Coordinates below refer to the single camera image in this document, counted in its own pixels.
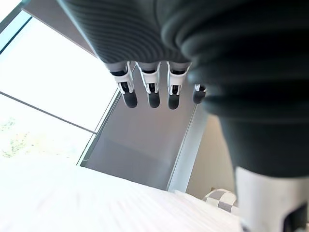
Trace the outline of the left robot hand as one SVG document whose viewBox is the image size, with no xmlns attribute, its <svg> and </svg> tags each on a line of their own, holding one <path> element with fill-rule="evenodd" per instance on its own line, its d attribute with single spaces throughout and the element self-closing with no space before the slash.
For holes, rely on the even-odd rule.
<svg viewBox="0 0 309 232">
<path fill-rule="evenodd" d="M 245 232 L 303 232 L 309 207 L 306 0 L 61 0 L 101 61 L 191 63 L 220 121 Z"/>
</svg>

